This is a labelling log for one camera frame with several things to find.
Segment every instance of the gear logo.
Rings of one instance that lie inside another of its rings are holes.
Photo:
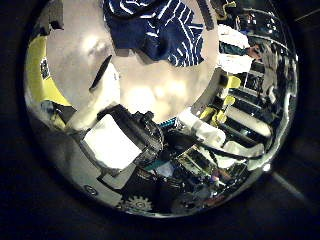
[[[130,209],[148,212],[152,210],[152,203],[148,198],[144,198],[142,196],[133,196],[129,197],[129,199],[125,202],[125,205]]]

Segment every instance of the yellow object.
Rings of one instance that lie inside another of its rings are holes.
[[[26,74],[27,86],[33,100],[42,102],[49,100],[63,106],[71,106],[61,94],[52,77],[42,78],[41,62],[46,58],[47,38],[37,37],[30,44],[27,51]]]
[[[228,83],[225,88],[239,88],[241,85],[240,78],[236,76],[228,76]]]
[[[236,99],[233,97],[233,96],[230,96],[228,95],[224,101],[223,101],[223,105],[226,106],[226,105],[233,105],[234,103],[236,102]]]
[[[63,131],[66,127],[66,124],[57,113],[51,116],[51,121],[52,121],[52,124],[59,130]]]
[[[227,116],[224,114],[223,111],[219,111],[219,113],[217,115],[217,121],[219,123],[225,123],[227,121]]]
[[[216,112],[216,110],[214,108],[211,108],[211,107],[207,107],[203,113],[201,114],[200,116],[200,119],[205,119],[207,117],[209,117],[211,114],[214,114],[214,112]]]
[[[235,1],[232,1],[230,3],[226,3],[226,4],[223,4],[222,6],[222,9],[223,9],[223,16],[220,16],[220,14],[216,14],[217,15],[217,20],[220,20],[220,21],[224,21],[224,20],[227,20],[228,18],[228,14],[226,12],[226,8],[227,7],[237,7],[237,3]]]
[[[227,121],[227,116],[223,111],[219,111],[218,114],[214,114],[211,119],[210,125],[218,127],[220,123],[225,123]]]

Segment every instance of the black background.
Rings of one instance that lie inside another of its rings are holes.
[[[300,95],[288,141],[273,166],[310,207],[265,175],[239,197],[202,215],[153,220],[120,214],[85,198],[46,162],[32,139],[22,92],[25,44],[44,0],[0,3],[0,239],[313,239],[319,236],[318,0],[277,5],[294,36]]]

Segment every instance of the navy striped garment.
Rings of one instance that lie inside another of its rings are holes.
[[[193,11],[180,0],[162,1],[156,7],[144,11],[156,1],[159,2],[104,1],[105,21],[116,48],[141,49],[152,60],[169,60],[177,67],[200,64],[203,61],[203,25],[192,23]]]

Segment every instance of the hanging clothes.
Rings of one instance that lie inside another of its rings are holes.
[[[180,0],[105,0],[103,10],[116,48],[141,49],[177,67],[203,61],[203,25]]]

